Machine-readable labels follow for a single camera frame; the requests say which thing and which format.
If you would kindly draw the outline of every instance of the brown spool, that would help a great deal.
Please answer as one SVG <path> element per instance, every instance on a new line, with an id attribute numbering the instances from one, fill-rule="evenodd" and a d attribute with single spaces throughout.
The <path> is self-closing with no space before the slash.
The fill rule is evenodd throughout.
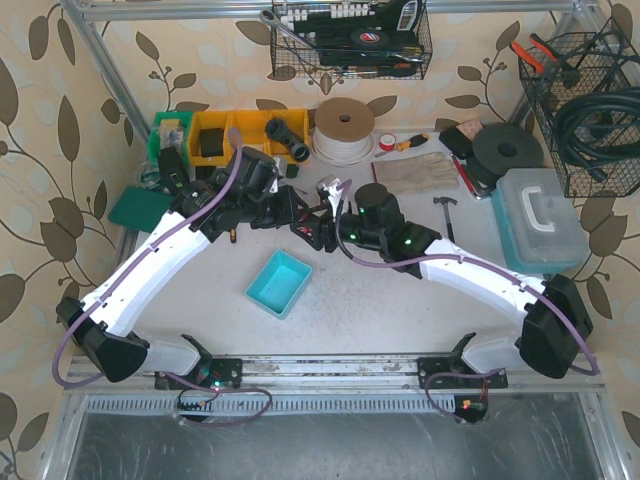
<path id="1" fill-rule="evenodd" d="M 373 131 L 373 112 L 352 98 L 332 98 L 318 107 L 316 128 L 325 137 L 340 142 L 358 142 Z"/>

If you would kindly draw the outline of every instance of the clear plastic lid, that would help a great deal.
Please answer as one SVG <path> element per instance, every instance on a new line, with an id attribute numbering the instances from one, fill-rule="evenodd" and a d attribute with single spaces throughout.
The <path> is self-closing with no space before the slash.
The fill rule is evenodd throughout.
<path id="1" fill-rule="evenodd" d="M 512 169 L 498 189 L 523 260 L 575 264 L 587 256 L 585 234 L 555 170 Z"/>

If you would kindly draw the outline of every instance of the pliers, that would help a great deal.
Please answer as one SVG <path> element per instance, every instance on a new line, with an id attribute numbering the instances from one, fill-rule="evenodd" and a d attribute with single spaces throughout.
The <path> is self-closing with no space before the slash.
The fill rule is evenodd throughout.
<path id="1" fill-rule="evenodd" d="M 538 50 L 549 57 L 552 62 L 557 62 L 561 57 L 561 55 L 551 45 L 542 40 L 537 34 L 532 33 L 529 36 L 529 40 Z M 513 41 L 511 42 L 510 47 L 511 50 L 513 50 L 513 52 L 518 55 L 524 62 L 533 67 L 537 75 L 542 75 L 544 73 L 544 65 L 536 60 L 533 55 L 531 55 L 522 47 L 522 45 L 520 45 L 516 41 Z M 568 62 L 562 60 L 560 60 L 560 62 L 562 84 L 565 88 L 575 87 L 578 83 L 580 83 L 580 72 L 576 67 L 569 64 Z"/>

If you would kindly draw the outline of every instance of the box handle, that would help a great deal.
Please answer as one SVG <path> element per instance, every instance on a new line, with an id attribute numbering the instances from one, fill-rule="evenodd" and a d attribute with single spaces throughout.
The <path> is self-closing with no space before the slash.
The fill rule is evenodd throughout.
<path id="1" fill-rule="evenodd" d="M 536 214 L 533 211 L 533 205 L 531 205 L 531 195 L 533 195 L 534 193 L 541 193 L 541 192 L 542 192 L 542 189 L 539 186 L 523 188 L 522 201 L 524 202 L 524 209 L 527 212 L 527 217 L 529 218 L 529 222 L 531 223 L 533 228 L 535 228 L 539 232 L 553 233 L 556 231 L 556 227 L 552 223 L 543 225 L 540 222 L 538 222 L 538 219 L 536 218 Z"/>

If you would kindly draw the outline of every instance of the hammer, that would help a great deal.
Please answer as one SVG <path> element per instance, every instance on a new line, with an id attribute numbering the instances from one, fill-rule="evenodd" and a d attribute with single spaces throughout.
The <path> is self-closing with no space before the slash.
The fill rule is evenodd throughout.
<path id="1" fill-rule="evenodd" d="M 444 207 L 444 219 L 447 222 L 447 234 L 449 235 L 449 240 L 455 242 L 453 239 L 453 227 L 451 226 L 451 217 L 449 216 L 449 204 L 453 203 L 454 205 L 458 204 L 458 201 L 455 198 L 451 197 L 434 197 L 433 203 L 440 203 Z"/>

